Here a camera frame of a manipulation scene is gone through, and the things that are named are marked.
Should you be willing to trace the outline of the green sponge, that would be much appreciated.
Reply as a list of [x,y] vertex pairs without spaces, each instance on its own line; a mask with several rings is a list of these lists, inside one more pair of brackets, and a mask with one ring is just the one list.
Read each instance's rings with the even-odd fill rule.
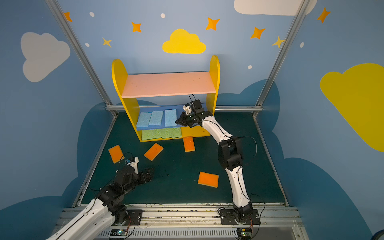
[[173,139],[178,139],[182,137],[181,128],[171,128],[171,134]]
[[152,130],[142,130],[142,141],[149,141],[152,139]]
[[154,129],[152,130],[152,139],[162,139],[163,138],[163,130],[162,129]]
[[162,129],[162,139],[171,139],[173,137],[172,135],[172,129]]

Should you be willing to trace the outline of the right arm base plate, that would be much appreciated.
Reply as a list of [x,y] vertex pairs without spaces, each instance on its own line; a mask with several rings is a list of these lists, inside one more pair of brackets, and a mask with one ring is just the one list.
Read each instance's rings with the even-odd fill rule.
[[260,225],[261,218],[257,210],[240,216],[234,209],[218,208],[217,210],[222,225]]

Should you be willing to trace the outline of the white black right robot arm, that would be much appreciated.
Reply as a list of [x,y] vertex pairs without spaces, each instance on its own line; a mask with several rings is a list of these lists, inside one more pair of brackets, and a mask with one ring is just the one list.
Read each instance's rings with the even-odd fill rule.
[[218,143],[218,160],[228,174],[232,189],[234,217],[238,223],[245,222],[254,210],[243,178],[244,155],[241,139],[227,132],[213,114],[203,108],[200,100],[184,105],[176,124],[190,128],[199,125]]

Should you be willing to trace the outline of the blue sponge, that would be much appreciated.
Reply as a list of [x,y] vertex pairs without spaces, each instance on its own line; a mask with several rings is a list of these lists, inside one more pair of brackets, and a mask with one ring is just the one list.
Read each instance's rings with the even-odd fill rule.
[[149,121],[149,126],[160,126],[163,119],[163,111],[153,111]]
[[177,110],[165,110],[165,126],[166,127],[175,127],[177,121]]
[[136,127],[137,128],[148,128],[150,120],[151,120],[151,117],[152,117],[152,113],[151,112],[140,113],[138,122],[136,124]]

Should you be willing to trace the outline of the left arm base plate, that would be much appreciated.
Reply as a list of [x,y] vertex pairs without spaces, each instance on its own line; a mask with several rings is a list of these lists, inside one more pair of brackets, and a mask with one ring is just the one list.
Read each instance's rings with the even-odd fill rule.
[[143,210],[123,210],[115,216],[115,225],[127,226],[128,224],[139,226],[142,219]]

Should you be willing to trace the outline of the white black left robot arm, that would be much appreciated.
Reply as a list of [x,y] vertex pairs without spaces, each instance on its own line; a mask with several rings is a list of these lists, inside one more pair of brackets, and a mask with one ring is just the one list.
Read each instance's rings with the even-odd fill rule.
[[137,186],[150,182],[154,169],[139,172],[137,167],[125,166],[117,171],[113,181],[102,188],[95,198],[69,223],[49,237],[50,240],[93,240],[115,223],[128,220],[125,195]]

